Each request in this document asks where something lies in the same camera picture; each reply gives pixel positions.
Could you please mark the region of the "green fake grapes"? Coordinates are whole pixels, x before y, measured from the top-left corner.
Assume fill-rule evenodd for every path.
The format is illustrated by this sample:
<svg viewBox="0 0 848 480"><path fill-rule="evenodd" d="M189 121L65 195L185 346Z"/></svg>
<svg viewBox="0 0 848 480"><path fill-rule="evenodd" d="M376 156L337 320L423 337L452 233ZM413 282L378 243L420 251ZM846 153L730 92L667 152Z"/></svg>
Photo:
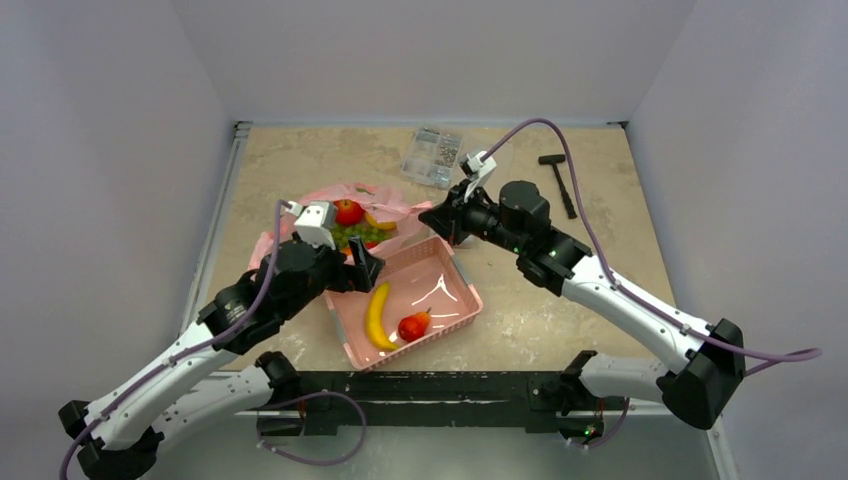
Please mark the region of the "green fake grapes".
<svg viewBox="0 0 848 480"><path fill-rule="evenodd" d="M335 225L331 230L332 237L339 248L348 248L351 237L359 237L367 248L373 248L388 240L392 233L370 226L367 223L343 226Z"/></svg>

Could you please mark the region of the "yellow fake banana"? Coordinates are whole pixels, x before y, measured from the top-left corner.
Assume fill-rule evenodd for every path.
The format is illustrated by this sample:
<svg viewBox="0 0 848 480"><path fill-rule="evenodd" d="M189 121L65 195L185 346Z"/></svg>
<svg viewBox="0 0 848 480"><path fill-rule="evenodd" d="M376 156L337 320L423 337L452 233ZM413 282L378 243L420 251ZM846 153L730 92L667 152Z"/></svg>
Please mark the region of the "yellow fake banana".
<svg viewBox="0 0 848 480"><path fill-rule="evenodd" d="M398 346L389 338L383 323L383 310L390 293L388 282L379 285L373 292L365 313L364 331L372 346L378 350L395 351Z"/></svg>

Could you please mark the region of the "pink plastic bag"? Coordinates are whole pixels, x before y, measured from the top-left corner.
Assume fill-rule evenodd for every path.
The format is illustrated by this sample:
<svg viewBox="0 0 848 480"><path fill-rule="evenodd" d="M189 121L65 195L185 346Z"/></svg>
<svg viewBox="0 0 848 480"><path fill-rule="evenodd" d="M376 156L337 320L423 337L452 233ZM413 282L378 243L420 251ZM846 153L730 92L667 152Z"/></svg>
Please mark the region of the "pink plastic bag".
<svg viewBox="0 0 848 480"><path fill-rule="evenodd" d="M395 235L373 249L370 253L375 256L384 257L399 251L404 242L425 230L424 225L418 220L418 214L433 206L432 202L426 201L419 204L411 204L403 198L403 193L398 188L380 185L373 186L362 183L343 183L326 186L309 193L298 200L301 205L307 205L311 201L336 201L350 199L362 206L366 213L375 216L377 220L394 222L396 224ZM281 217L279 228L280 241L291 239L295 231L295 218L285 208ZM270 253L273 242L273 230L263 232L257 240L250 257L247 270L259 267L261 260Z"/></svg>

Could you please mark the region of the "red orange fake pear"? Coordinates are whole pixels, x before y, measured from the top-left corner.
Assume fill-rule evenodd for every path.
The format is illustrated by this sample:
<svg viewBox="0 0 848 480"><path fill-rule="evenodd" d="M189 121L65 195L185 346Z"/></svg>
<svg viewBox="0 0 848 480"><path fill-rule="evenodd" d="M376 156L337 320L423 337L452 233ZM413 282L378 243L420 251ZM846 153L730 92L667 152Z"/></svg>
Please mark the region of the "red orange fake pear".
<svg viewBox="0 0 848 480"><path fill-rule="evenodd" d="M400 320L397 326L398 337L404 342L411 343L422 338L431 322L430 308L416 312Z"/></svg>

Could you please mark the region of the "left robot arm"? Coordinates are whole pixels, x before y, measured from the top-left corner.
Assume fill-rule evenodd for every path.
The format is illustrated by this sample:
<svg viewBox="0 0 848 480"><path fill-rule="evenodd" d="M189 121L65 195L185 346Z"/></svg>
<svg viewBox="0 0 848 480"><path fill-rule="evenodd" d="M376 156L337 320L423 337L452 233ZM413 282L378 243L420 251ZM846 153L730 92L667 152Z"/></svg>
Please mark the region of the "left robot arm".
<svg viewBox="0 0 848 480"><path fill-rule="evenodd" d="M299 373L279 352L267 352L226 384L204 385L218 368L277 334L327 291L371 292L383 259L354 238L351 255L333 243L300 237L276 243L258 268L221 290L196 321L125 384L98 400L72 400L58 412L73 442L72 461L89 479L138 479L159 449L217 415L302 403Z"/></svg>

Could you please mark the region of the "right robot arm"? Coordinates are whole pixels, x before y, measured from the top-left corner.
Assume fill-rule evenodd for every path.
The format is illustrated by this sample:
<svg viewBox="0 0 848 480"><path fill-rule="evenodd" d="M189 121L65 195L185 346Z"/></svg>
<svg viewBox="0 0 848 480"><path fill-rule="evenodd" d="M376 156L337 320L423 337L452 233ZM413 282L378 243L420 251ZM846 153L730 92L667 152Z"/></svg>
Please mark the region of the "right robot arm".
<svg viewBox="0 0 848 480"><path fill-rule="evenodd" d="M621 396L663 404L684 423L708 430L745 377L742 330L682 312L614 273L599 254L552 225L549 202L535 184L510 181L498 200L469 181L419 214L451 245L469 236L516 254L533 285L586 307L645 346L655 361L591 355L564 376L561 392L576 407Z"/></svg>

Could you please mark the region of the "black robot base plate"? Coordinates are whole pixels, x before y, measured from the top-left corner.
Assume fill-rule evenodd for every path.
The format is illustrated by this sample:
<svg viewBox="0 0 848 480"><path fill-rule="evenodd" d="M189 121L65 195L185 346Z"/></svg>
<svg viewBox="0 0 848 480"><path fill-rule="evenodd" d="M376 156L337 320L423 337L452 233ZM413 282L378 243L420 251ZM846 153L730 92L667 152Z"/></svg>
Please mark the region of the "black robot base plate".
<svg viewBox="0 0 848 480"><path fill-rule="evenodd" d="M267 437L335 435L341 427L521 428L597 438L604 412L624 407L601 400L558 371L303 372L298 389L276 394L258 414Z"/></svg>

